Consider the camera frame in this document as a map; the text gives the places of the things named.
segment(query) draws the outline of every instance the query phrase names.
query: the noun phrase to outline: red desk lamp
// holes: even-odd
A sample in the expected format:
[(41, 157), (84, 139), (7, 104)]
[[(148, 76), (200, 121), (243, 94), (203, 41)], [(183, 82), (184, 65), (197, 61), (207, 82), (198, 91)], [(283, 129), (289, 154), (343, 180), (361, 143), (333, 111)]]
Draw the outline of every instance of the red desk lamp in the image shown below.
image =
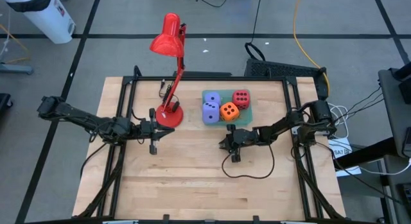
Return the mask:
[(166, 92), (162, 105), (155, 111), (157, 122), (160, 125), (175, 128), (183, 118), (183, 111), (179, 102), (171, 102), (175, 89), (184, 72), (184, 39), (186, 25), (180, 24), (180, 17), (175, 13), (168, 13), (164, 17), (161, 34), (150, 45), (150, 50), (160, 55), (177, 57), (177, 76), (170, 91)]

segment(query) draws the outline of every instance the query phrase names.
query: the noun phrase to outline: green tray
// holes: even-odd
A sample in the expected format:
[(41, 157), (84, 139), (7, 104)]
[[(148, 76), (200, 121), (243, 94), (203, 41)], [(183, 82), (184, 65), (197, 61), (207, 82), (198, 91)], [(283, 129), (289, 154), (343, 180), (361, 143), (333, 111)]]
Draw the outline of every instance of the green tray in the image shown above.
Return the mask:
[[(209, 93), (209, 92), (217, 92), (219, 93), (220, 97), (221, 97), (221, 105), (227, 103), (227, 102), (232, 102), (232, 94), (237, 91), (237, 90), (246, 90), (247, 92), (249, 92), (250, 95), (250, 99), (252, 100), (252, 95), (250, 93), (249, 90), (247, 89), (235, 89), (235, 90), (204, 90), (202, 92), (202, 104), (201, 106), (206, 102), (204, 99), (204, 96)], [(223, 121), (220, 118), (219, 122), (215, 122), (212, 124), (205, 124), (205, 125), (228, 125), (228, 124), (233, 124), (233, 125), (237, 125), (237, 126), (245, 126), (248, 125), (249, 123), (251, 123), (252, 121), (252, 109), (251, 109), (251, 103), (250, 106), (248, 107), (248, 109), (245, 110), (240, 110), (240, 116), (239, 118), (237, 118), (235, 121)]]

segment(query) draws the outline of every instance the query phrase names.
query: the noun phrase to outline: white paper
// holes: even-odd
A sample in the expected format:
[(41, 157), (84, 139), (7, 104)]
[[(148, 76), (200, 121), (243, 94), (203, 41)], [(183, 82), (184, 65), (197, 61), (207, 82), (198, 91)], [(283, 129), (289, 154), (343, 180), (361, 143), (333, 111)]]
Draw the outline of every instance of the white paper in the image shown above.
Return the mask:
[[(335, 140), (336, 141), (328, 140), (328, 144), (329, 144), (329, 147), (334, 151), (334, 155), (336, 158), (347, 155), (348, 153), (351, 153), (353, 151), (351, 149), (351, 146), (349, 145), (347, 138), (340, 138), (340, 139), (335, 139)], [(358, 166), (354, 166), (346, 170), (354, 175), (361, 174), (361, 169)], [(345, 172), (344, 170), (337, 171), (336, 174), (337, 174), (337, 177), (343, 177), (347, 175), (349, 176), (349, 174)]]

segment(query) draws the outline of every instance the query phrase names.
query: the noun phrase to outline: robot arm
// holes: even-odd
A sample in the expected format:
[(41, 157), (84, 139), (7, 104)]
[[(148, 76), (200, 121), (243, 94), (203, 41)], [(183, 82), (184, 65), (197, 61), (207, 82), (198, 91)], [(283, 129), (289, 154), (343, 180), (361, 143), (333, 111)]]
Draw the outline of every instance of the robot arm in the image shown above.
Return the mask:
[[(310, 110), (308, 121), (304, 120), (306, 109)], [(282, 133), (297, 128), (299, 142), (305, 146), (315, 144), (316, 132), (327, 132), (331, 135), (336, 132), (333, 118), (325, 101), (312, 101), (304, 104), (300, 109), (290, 111), (278, 122), (271, 126), (253, 127), (252, 131), (236, 129), (235, 125), (227, 125), (229, 134), (222, 140), (220, 148), (233, 153), (233, 162), (241, 161), (239, 149), (247, 146), (265, 146), (277, 140)]]
[(59, 97), (43, 97), (40, 107), (37, 109), (39, 117), (48, 121), (69, 121), (81, 126), (91, 134), (90, 141), (99, 135), (104, 142), (119, 144), (126, 140), (151, 139), (150, 153), (155, 155), (157, 149), (153, 142), (160, 140), (167, 134), (174, 132), (173, 128), (161, 126), (155, 121), (155, 110), (150, 109), (150, 121), (139, 119), (140, 124), (135, 125), (126, 117), (98, 117), (83, 110), (72, 107)]

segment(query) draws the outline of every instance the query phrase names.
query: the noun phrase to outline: white container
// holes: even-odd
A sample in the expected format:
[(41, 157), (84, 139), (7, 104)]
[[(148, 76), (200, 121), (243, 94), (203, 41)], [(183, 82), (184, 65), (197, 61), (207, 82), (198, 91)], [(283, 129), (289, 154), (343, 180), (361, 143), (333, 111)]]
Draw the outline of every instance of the white container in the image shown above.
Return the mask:
[(22, 12), (55, 44), (69, 42), (76, 24), (60, 0), (5, 0), (16, 12)]

